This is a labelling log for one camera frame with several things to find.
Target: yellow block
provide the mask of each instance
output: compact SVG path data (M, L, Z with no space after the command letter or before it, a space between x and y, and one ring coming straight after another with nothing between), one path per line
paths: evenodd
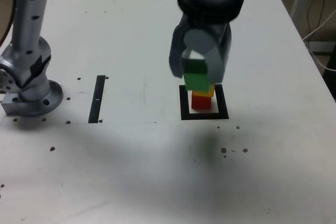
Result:
M215 85L211 85L210 90L207 92L193 90L193 94L198 97L214 97Z

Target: green block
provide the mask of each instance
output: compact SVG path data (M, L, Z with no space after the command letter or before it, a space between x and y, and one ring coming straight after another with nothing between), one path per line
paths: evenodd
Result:
M184 82L187 90L209 91L205 60L188 59L184 65Z

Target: red block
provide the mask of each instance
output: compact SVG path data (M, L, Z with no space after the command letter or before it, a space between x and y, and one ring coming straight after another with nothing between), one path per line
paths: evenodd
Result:
M191 96L191 108L193 110L210 110L211 109L211 97L200 97L194 95Z

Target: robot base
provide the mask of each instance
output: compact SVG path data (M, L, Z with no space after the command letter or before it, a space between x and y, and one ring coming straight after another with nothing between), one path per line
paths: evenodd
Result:
M49 84L50 92L36 101L24 101L17 93L7 93L2 101L2 107L6 114L32 117L53 111L62 102L63 91L58 83L49 80Z

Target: black square marker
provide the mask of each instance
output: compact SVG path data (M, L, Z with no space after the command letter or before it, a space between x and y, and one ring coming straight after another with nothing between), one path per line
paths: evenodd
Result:
M188 92L185 85L180 85L180 107L181 120L217 120L229 119L227 112L223 87L221 84L215 85L215 93L217 99L218 112L217 113L192 113L189 112Z

